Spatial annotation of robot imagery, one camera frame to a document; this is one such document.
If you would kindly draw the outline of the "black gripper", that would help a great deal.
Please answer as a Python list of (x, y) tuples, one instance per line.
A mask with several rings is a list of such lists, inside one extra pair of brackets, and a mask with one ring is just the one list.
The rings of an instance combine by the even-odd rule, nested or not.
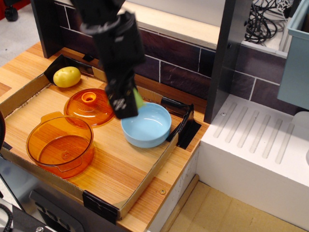
[(81, 31), (93, 38), (108, 79), (105, 92), (115, 116), (137, 116), (134, 68), (145, 61), (145, 54), (135, 14), (126, 11), (101, 25), (82, 23)]

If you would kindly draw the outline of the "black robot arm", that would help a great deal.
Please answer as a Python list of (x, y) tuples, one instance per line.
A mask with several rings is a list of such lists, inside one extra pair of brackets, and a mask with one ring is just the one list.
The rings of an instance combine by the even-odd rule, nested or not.
[(74, 0), (82, 19), (81, 32), (93, 38), (106, 74), (105, 88), (117, 118), (138, 115), (134, 95), (136, 66), (145, 61), (144, 47), (134, 13), (120, 13), (122, 0)]

